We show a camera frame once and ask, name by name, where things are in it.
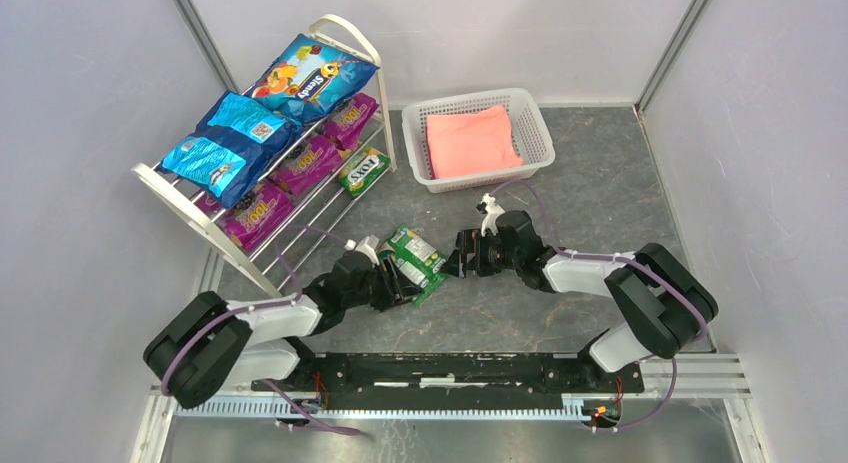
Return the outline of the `green candy bag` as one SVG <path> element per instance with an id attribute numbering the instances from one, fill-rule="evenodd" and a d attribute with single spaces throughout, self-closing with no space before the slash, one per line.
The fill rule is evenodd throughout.
<path id="1" fill-rule="evenodd" d="M 445 281 L 441 272 L 447 258 L 407 225 L 400 226 L 377 252 L 389 257 L 399 272 L 417 285 L 421 293 L 413 303 L 421 306 Z"/>
<path id="2" fill-rule="evenodd" d="M 353 155 L 338 174 L 339 183 L 353 197 L 364 193 L 391 166 L 380 150 L 365 145 Z"/>

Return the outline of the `purple candy bag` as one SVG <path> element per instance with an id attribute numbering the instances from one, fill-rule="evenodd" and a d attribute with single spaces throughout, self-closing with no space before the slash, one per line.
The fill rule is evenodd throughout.
<path id="1" fill-rule="evenodd" d="M 378 108 L 379 103 L 373 97 L 357 93 L 325 121 L 321 134 L 339 150 L 353 150 L 366 123 Z"/>
<path id="2" fill-rule="evenodd" d="M 295 198 L 304 196 L 343 163 L 334 142 L 323 135 L 312 136 L 299 150 L 297 156 L 286 158 L 269 176 L 271 182 Z"/>
<path id="3" fill-rule="evenodd" d="M 215 221 L 246 253 L 254 251 L 294 210 L 289 196 L 274 183 L 259 183 Z"/>

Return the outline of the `blue candy bag back side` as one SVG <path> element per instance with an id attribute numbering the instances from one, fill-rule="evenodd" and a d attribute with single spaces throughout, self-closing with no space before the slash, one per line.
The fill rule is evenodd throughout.
<path id="1" fill-rule="evenodd" d="M 195 130 L 161 160 L 224 208 L 251 191 L 272 160 L 295 143 L 302 125 L 241 94 L 225 92 Z"/>

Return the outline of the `blue candy bag with fruits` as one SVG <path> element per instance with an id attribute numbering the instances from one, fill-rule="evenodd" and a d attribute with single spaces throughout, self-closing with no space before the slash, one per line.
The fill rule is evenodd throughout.
<path id="1" fill-rule="evenodd" d="M 333 113 L 364 88 L 377 70 L 369 61 L 300 34 L 247 95 L 305 125 Z"/>

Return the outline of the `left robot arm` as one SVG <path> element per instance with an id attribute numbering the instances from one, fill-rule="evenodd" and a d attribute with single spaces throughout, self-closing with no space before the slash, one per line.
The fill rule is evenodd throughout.
<path id="1" fill-rule="evenodd" d="M 299 339 L 335 327 L 348 310 L 383 312 L 422 292 L 391 258 L 347 251 L 329 272 L 283 298 L 238 302 L 214 291 L 197 294 L 147 345 L 143 360 L 161 392 L 191 409 L 222 389 L 288 378 L 308 357 Z"/>

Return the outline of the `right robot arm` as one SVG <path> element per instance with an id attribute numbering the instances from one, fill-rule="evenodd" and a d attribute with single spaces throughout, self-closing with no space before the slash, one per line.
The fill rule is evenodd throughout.
<path id="1" fill-rule="evenodd" d="M 664 246 L 635 252 L 579 253 L 543 242 L 530 215 L 488 215 L 481 228 L 461 230 L 441 272 L 456 278 L 514 271 L 544 293 L 584 293 L 611 299 L 624 318 L 582 354 L 614 373 L 650 357 L 670 360 L 707 333 L 718 315 L 715 298 Z"/>

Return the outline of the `cream metal shelf rack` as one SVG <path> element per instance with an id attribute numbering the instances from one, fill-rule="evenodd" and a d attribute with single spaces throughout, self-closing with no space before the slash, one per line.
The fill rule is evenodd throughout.
<path id="1" fill-rule="evenodd" d="M 382 61 L 376 48 L 355 25 L 346 19 L 334 14 L 327 14 L 320 20 L 313 22 L 308 32 L 303 34 L 377 65 L 378 70 L 368 83 L 383 83 Z M 367 94 L 365 87 L 358 93 Z M 254 251 L 249 253 L 236 246 L 215 224 L 215 221 L 227 208 L 222 207 L 211 194 L 199 188 L 195 183 L 174 173 L 164 172 L 161 168 L 163 158 L 152 166 L 138 164 L 134 168 L 134 173 L 179 218 L 215 248 L 225 261 L 248 278 L 263 293 L 276 297 L 281 293 L 282 285 L 272 281 L 270 275 L 272 270 L 280 265 L 282 255 L 291 249 L 307 231 L 314 229 L 317 219 L 341 195 L 349 194 L 338 181 L 341 168 L 363 146 L 374 147 L 373 139 L 376 135 L 386 135 L 391 131 L 385 89 L 379 88 L 375 95 L 369 96 L 379 103 L 379 108 L 366 123 L 357 146 L 348 151 L 338 149 L 343 158 L 342 165 L 327 175 L 304 196 L 295 198 L 285 192 L 293 202 L 294 210 Z M 299 148 L 312 136 L 322 135 L 324 123 L 333 113 L 305 125 L 299 123 L 303 130 L 297 141 L 272 160 L 256 186 L 259 183 L 273 183 L 269 179 L 270 174 L 286 158 L 297 156 L 300 152 Z M 380 151 L 391 159 L 391 166 L 388 170 L 394 169 L 396 162 L 393 147 L 387 146 Z"/>

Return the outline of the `pink folded cloth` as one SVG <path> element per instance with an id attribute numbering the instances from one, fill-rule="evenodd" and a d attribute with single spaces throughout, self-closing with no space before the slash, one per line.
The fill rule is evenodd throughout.
<path id="1" fill-rule="evenodd" d="M 511 121 L 502 105 L 477 113 L 428 115 L 426 141 L 435 179 L 465 177 L 524 164 L 514 149 Z"/>

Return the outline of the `white plastic basket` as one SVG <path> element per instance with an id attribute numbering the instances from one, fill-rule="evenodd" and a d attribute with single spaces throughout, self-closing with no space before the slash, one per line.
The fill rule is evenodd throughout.
<path id="1" fill-rule="evenodd" d="M 426 137 L 426 117 L 479 113 L 490 107 L 505 108 L 512 130 L 512 145 L 523 165 L 516 168 L 440 179 L 433 175 Z M 521 88 L 466 93 L 407 105 L 402 110 L 402 131 L 408 164 L 415 180 L 432 193 L 444 193 L 527 179 L 551 165 L 556 157 L 553 141 L 540 109 L 531 94 Z"/>

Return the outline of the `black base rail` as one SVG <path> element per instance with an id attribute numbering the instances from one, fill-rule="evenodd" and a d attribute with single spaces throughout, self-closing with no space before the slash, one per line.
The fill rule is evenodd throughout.
<path id="1" fill-rule="evenodd" d="M 327 398 L 328 410 L 558 409 L 564 395 L 638 394 L 631 363 L 615 373 L 558 353 L 326 353 L 277 381 L 288 395 Z"/>

